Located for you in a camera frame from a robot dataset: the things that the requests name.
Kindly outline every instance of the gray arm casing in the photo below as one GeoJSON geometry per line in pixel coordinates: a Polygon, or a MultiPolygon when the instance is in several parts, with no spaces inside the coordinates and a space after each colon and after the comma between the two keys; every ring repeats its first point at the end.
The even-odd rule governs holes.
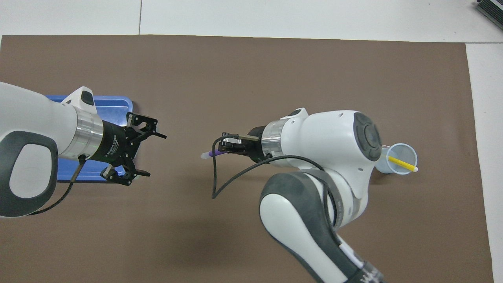
{"type": "Polygon", "coordinates": [[[336,235],[344,214],[338,191],[331,175],[324,171],[276,174],[262,191],[262,223],[317,282],[382,282],[382,274],[336,235]],[[332,195],[328,217],[323,205],[324,185],[332,195]]]}

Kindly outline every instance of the yellow straw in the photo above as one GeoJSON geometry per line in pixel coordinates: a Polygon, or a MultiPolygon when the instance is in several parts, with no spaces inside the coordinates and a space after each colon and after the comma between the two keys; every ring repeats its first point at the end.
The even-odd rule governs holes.
{"type": "Polygon", "coordinates": [[[416,166],[412,165],[412,164],[409,164],[407,162],[404,162],[400,159],[396,159],[395,157],[392,157],[392,156],[388,156],[388,159],[395,163],[396,165],[399,165],[399,166],[402,166],[403,168],[407,169],[407,170],[410,170],[412,172],[417,172],[419,170],[419,168],[417,168],[416,166]]]}

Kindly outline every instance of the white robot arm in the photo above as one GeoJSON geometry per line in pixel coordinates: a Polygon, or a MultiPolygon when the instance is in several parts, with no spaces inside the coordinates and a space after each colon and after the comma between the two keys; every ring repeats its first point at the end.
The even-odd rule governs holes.
{"type": "Polygon", "coordinates": [[[13,85],[0,83],[0,217],[33,213],[51,197],[57,181],[58,157],[109,163],[102,176],[131,184],[137,175],[133,158],[140,142],[156,132],[157,120],[129,112],[128,125],[103,121],[93,93],[81,87],[61,103],[13,85]],[[135,130],[145,122],[146,127],[135,130]],[[115,167],[126,174],[118,176],[115,167]]]}
{"type": "Polygon", "coordinates": [[[323,169],[313,169],[312,163],[300,159],[272,159],[273,165],[300,171],[271,177],[260,198],[260,218],[267,232],[317,282],[384,282],[383,275],[336,234],[367,206],[370,175],[382,147],[370,118],[357,111],[308,115],[299,108],[252,129],[243,139],[226,135],[218,152],[249,156],[259,163],[300,156],[323,169]]]}

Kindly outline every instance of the white floor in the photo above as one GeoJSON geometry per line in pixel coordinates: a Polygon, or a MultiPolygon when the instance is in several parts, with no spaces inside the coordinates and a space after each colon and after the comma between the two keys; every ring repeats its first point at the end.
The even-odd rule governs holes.
{"type": "Polygon", "coordinates": [[[464,42],[494,281],[503,282],[503,31],[475,0],[1,0],[2,35],[181,34],[464,42]]]}

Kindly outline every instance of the clear plastic cup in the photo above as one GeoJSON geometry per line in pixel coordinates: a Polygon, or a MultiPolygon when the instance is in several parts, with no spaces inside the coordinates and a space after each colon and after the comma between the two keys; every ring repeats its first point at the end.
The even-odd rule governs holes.
{"type": "Polygon", "coordinates": [[[410,170],[391,162],[388,159],[389,156],[417,166],[417,154],[411,146],[407,144],[394,144],[390,147],[382,147],[381,157],[375,165],[379,172],[384,174],[396,173],[398,175],[407,175],[411,172],[410,170]]]}

